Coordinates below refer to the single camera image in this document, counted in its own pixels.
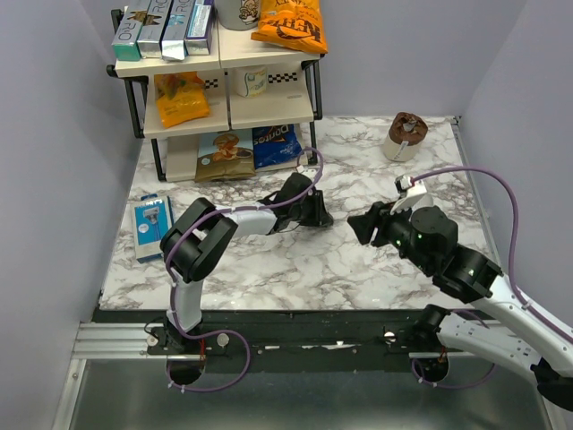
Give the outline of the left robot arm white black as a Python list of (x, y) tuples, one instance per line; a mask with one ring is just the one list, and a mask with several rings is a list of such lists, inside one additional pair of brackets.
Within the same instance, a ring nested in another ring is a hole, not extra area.
[(292, 223), (309, 228), (333, 225), (316, 185), (308, 176), (293, 173), (279, 190), (245, 206), (217, 206), (201, 197), (167, 231), (160, 249), (172, 283), (167, 342), (176, 352), (192, 352), (203, 337), (195, 329), (202, 320), (203, 283), (232, 240), (274, 235)]

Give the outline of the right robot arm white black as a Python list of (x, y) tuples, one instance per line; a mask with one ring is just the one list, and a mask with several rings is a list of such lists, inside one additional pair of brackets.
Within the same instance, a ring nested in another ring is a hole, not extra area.
[(428, 305), (412, 329), (421, 350), (438, 345), (462, 350), (519, 374), (556, 406), (572, 409), (572, 343), (528, 315), (501, 268), (458, 242), (458, 225), (436, 206), (392, 213), (376, 202), (347, 220), (362, 245), (392, 245), (442, 293), (502, 323), (509, 334), (469, 322), (452, 311)]

